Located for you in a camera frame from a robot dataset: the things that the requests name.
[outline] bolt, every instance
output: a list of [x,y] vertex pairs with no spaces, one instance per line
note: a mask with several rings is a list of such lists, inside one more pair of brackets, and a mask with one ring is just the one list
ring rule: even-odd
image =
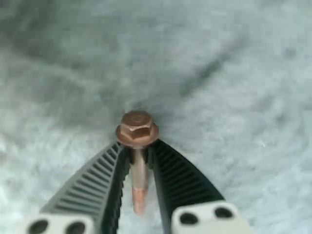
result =
[[117,140],[131,150],[130,173],[134,211],[142,215],[148,189],[148,165],[146,148],[158,139],[159,130],[153,117],[145,111],[126,113],[116,129]]

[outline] fuzzy gray surface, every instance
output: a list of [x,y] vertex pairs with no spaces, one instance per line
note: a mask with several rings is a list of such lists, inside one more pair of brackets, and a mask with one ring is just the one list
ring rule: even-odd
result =
[[[259,234],[312,233],[310,0],[1,0],[0,233],[150,111]],[[160,234],[126,178],[120,234]]]

